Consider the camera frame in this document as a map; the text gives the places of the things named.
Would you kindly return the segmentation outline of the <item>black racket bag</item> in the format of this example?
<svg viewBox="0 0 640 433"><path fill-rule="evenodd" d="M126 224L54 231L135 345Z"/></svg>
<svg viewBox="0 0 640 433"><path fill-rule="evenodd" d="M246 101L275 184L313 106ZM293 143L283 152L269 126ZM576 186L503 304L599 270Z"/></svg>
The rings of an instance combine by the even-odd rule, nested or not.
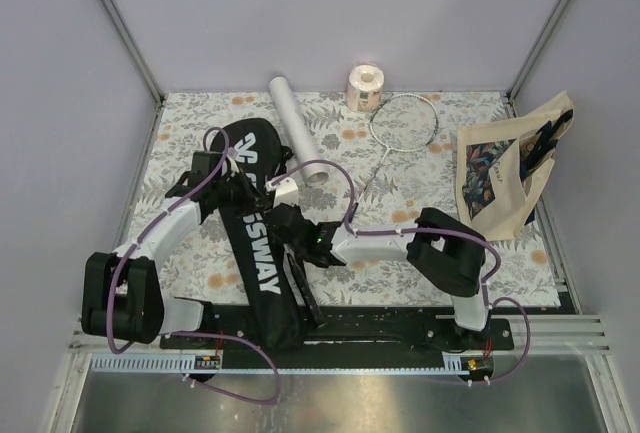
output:
<svg viewBox="0 0 640 433"><path fill-rule="evenodd" d="M259 192L286 170L289 152L275 127L263 118L242 119L224 127L235 161ZM305 324L284 272L284 248L268 235L259 213L238 216L219 210L239 268L259 344L291 350L302 345Z"/></svg>

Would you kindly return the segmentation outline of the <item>white shuttlecock tube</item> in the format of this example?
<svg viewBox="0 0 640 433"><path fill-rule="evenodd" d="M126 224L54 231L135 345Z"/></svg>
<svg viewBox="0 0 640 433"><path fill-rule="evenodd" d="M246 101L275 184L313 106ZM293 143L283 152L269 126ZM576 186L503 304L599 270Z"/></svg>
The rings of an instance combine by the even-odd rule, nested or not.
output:
<svg viewBox="0 0 640 433"><path fill-rule="evenodd" d="M298 163L305 163L301 174L306 185L322 185L329 179L328 166L324 163L312 163L312 160L320 160L321 155L288 80L283 76L274 77L269 82L269 92Z"/></svg>

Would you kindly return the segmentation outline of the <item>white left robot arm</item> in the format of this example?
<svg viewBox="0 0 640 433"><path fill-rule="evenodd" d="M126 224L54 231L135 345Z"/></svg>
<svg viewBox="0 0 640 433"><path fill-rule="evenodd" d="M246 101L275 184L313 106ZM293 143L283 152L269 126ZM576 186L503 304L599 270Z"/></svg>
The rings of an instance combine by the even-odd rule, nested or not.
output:
<svg viewBox="0 0 640 433"><path fill-rule="evenodd" d="M88 335L149 344L182 332L196 348L216 339L215 321L199 300L162 292L159 273L183 240L213 212L254 213L271 199L239 161L198 151L191 168L167 191L160 212L134 239L109 253L95 252L84 272L81 328Z"/></svg>

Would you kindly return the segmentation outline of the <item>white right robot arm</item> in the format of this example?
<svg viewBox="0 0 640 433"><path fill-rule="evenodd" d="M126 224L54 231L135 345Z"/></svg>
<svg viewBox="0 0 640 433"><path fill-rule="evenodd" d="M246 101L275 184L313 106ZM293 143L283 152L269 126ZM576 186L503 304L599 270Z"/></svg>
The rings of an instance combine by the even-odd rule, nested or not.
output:
<svg viewBox="0 0 640 433"><path fill-rule="evenodd" d="M451 297L455 336L462 346L475 349L490 338L482 268L491 254L498 269L500 256L480 233L448 214L429 207L414 221L356 228L346 222L314 223L298 206L281 204L266 214L266 224L296 259L319 268L357 261L411 265Z"/></svg>

